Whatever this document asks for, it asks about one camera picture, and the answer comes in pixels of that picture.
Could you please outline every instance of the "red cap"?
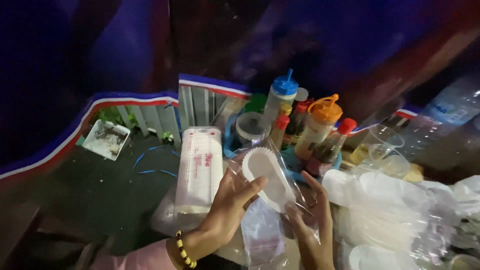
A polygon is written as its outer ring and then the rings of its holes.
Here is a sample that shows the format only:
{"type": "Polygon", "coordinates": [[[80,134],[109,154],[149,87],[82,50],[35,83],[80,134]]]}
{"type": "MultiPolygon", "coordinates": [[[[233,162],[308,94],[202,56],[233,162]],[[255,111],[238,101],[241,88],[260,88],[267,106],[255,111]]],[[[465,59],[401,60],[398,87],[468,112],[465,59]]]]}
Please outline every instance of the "red cap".
{"type": "Polygon", "coordinates": [[[338,133],[348,135],[354,128],[357,127],[357,122],[351,118],[345,118],[338,127],[338,133]]]}
{"type": "Polygon", "coordinates": [[[284,114],[278,116],[275,120],[276,127],[281,130],[285,130],[287,128],[288,123],[290,123],[290,118],[288,118],[288,116],[284,114]]]}
{"type": "Polygon", "coordinates": [[[299,102],[295,107],[295,111],[297,112],[305,112],[308,109],[308,104],[305,101],[299,102]]]}

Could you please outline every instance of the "left hand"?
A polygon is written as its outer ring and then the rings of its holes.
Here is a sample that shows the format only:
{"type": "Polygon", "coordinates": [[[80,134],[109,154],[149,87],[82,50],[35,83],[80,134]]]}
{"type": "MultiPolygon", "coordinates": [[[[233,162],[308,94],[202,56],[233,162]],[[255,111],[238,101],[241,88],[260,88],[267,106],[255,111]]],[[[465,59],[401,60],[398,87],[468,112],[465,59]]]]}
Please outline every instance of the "left hand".
{"type": "MultiPolygon", "coordinates": [[[[240,176],[228,168],[203,222],[196,229],[182,236],[187,256],[196,261],[230,242],[248,206],[258,197],[257,193],[265,187],[267,182],[264,176],[251,182],[243,182],[240,176]]],[[[182,269],[185,265],[175,239],[167,242],[167,249],[174,265],[182,269]]]]}

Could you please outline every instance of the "clear plastic cup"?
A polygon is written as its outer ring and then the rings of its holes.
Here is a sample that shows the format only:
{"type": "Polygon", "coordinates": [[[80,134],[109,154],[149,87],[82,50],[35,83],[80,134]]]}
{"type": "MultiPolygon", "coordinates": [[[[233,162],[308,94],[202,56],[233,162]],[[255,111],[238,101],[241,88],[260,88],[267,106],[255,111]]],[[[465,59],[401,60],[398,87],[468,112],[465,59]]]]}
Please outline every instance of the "clear plastic cup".
{"type": "Polygon", "coordinates": [[[402,147],[405,144],[404,139],[395,130],[378,124],[371,126],[368,129],[367,136],[353,151],[350,159],[353,164],[359,165],[365,158],[368,157],[368,149],[371,145],[383,144],[389,150],[393,150],[397,147],[402,147]]]}
{"type": "Polygon", "coordinates": [[[410,171],[410,163],[389,145],[374,144],[369,147],[368,157],[361,162],[358,168],[403,179],[410,171]]]}

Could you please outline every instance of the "blue string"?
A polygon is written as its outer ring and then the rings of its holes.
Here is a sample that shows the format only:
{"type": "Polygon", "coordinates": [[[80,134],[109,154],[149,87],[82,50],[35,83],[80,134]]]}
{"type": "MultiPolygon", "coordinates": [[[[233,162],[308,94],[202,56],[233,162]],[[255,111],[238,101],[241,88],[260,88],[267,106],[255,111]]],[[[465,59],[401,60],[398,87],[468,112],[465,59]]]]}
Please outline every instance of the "blue string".
{"type": "MultiPolygon", "coordinates": [[[[147,151],[143,152],[138,158],[137,158],[137,161],[135,162],[135,164],[133,165],[133,168],[132,168],[132,171],[135,171],[135,167],[137,166],[138,162],[145,156],[145,153],[148,152],[148,151],[151,151],[151,150],[155,150],[155,149],[159,149],[159,148],[163,148],[164,146],[155,146],[155,147],[150,147],[147,151]]],[[[172,154],[174,154],[175,156],[179,157],[180,155],[175,152],[174,150],[172,149],[169,149],[172,154]]],[[[174,173],[171,173],[169,171],[166,171],[166,170],[148,170],[148,171],[142,171],[142,172],[137,172],[138,174],[143,174],[143,173],[150,173],[150,172],[163,172],[163,173],[166,173],[166,174],[169,174],[173,177],[177,177],[176,174],[174,173]]]]}

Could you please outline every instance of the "blue cap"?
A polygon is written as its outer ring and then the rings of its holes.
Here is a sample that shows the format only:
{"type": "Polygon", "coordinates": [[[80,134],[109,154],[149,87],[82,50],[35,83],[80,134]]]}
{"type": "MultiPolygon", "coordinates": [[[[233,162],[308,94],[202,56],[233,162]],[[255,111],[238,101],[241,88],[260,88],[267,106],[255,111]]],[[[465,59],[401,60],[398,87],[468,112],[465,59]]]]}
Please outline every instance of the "blue cap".
{"type": "Polygon", "coordinates": [[[297,92],[299,84],[292,78],[292,72],[293,69],[289,69],[287,76],[279,76],[273,80],[272,87],[275,92],[285,96],[290,96],[297,92]]]}

